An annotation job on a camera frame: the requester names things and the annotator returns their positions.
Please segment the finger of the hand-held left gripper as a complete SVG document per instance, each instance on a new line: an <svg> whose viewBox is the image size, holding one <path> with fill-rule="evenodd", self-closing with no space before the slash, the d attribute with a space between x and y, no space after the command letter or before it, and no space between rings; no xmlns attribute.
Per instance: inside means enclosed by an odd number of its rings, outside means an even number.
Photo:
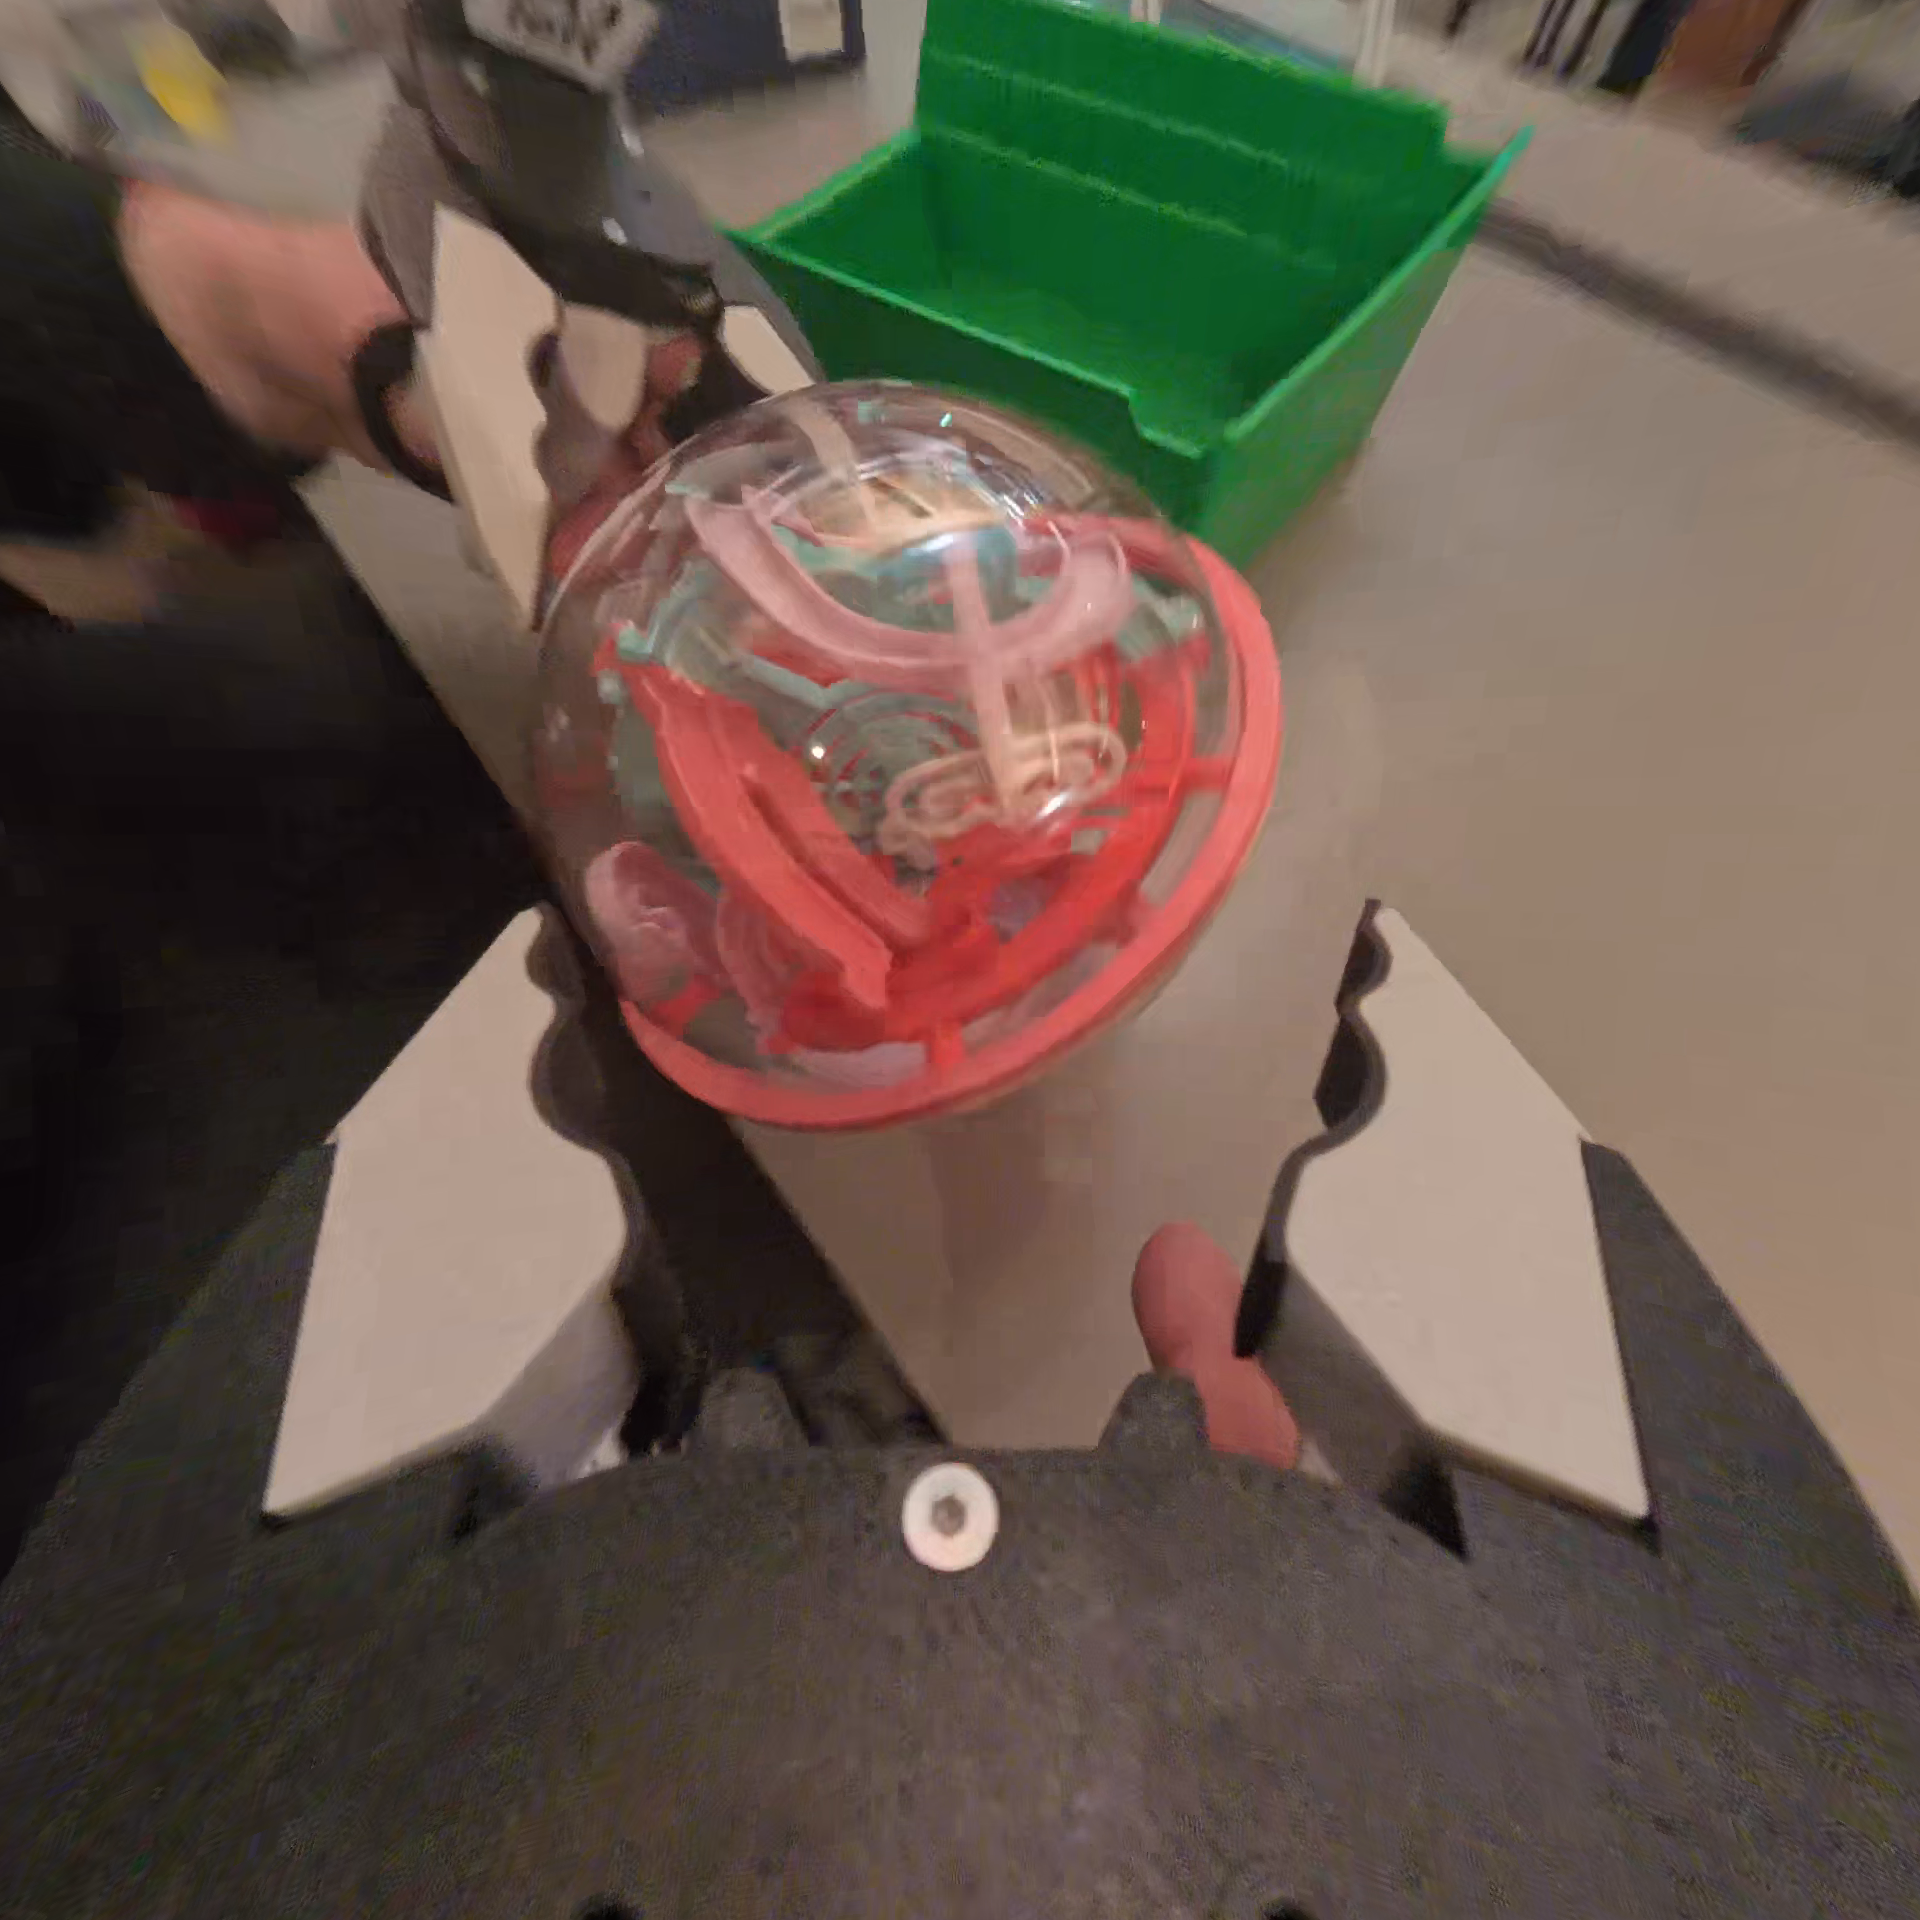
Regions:
<svg viewBox="0 0 1920 1920"><path fill-rule="evenodd" d="M607 432L688 439L770 397L818 383L818 367L751 304L707 324L642 324L598 308L561 313L559 369L585 415Z"/></svg>
<svg viewBox="0 0 1920 1920"><path fill-rule="evenodd" d="M428 399L452 501L518 621L536 621L546 571L546 409L529 365L556 318L549 288L492 227L436 210Z"/></svg>

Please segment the person's left hand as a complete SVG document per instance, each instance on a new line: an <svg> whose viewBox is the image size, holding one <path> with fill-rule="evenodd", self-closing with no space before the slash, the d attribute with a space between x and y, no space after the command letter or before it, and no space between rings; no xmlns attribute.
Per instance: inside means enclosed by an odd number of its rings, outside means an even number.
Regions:
<svg viewBox="0 0 1920 1920"><path fill-rule="evenodd" d="M125 270L213 406L255 444L323 460L345 453L399 475L368 430L440 478L434 420L413 365L365 411L353 367L376 335L411 344L411 316L353 223L296 222L156 181L122 190Z"/></svg>

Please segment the clear maze ball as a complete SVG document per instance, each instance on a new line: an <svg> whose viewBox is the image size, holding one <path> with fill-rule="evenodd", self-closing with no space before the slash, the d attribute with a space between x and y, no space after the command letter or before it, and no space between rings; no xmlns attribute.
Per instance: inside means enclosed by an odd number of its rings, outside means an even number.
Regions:
<svg viewBox="0 0 1920 1920"><path fill-rule="evenodd" d="M1234 564L1084 447L902 383L695 433L536 636L572 920L651 1067L777 1130L980 1106L1129 1017L1282 756Z"/></svg>

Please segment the person's right hand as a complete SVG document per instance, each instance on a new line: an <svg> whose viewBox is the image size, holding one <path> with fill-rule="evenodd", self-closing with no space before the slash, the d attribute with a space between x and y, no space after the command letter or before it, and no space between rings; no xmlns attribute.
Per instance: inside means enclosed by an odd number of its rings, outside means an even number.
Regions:
<svg viewBox="0 0 1920 1920"><path fill-rule="evenodd" d="M1155 1370L1194 1387L1215 1452L1294 1469L1300 1423L1261 1360L1238 1351L1243 1286L1243 1273L1211 1235L1167 1223L1137 1258L1134 1320Z"/></svg>

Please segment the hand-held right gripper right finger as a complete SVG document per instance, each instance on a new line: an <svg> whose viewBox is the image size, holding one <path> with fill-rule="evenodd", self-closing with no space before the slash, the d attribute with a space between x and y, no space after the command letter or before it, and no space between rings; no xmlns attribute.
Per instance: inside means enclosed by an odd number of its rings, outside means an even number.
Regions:
<svg viewBox="0 0 1920 1920"><path fill-rule="evenodd" d="M1651 1514L1590 1134L1380 902L1357 924L1314 1110L1238 1321L1304 1463L1398 1516L1453 1514L1458 1472Z"/></svg>

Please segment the green plastic bin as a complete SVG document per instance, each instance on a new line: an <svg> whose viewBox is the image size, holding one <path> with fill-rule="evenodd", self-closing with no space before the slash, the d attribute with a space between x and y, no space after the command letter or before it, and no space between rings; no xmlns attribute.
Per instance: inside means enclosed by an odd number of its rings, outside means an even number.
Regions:
<svg viewBox="0 0 1920 1920"><path fill-rule="evenodd" d="M734 241L831 379L1038 420L1248 564L1373 433L1526 143L1115 12L928 4L908 125Z"/></svg>

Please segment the person's left forearm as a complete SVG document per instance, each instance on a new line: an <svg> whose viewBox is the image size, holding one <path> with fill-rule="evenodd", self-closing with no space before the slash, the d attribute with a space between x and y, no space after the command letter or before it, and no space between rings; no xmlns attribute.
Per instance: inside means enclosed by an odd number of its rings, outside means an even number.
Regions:
<svg viewBox="0 0 1920 1920"><path fill-rule="evenodd" d="M125 478L174 476L197 389L136 294L127 185L3 96L5 533L80 541Z"/></svg>

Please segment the blue cardboard box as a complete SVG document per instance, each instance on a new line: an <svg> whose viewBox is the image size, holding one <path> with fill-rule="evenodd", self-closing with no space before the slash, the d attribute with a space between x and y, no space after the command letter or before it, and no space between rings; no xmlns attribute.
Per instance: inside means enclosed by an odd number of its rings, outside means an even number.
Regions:
<svg viewBox="0 0 1920 1920"><path fill-rule="evenodd" d="M659 2L655 11L655 29L625 79L632 103L647 112L865 61L860 2Z"/></svg>

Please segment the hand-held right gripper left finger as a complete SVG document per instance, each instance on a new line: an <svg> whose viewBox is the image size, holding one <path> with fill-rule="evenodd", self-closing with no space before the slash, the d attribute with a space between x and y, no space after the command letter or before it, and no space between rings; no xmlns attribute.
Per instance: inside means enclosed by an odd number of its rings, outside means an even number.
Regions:
<svg viewBox="0 0 1920 1920"><path fill-rule="evenodd" d="M561 918L523 909L330 1134L267 1516L465 1448L531 1492L625 1459L640 1211L592 1134L586 1012Z"/></svg>

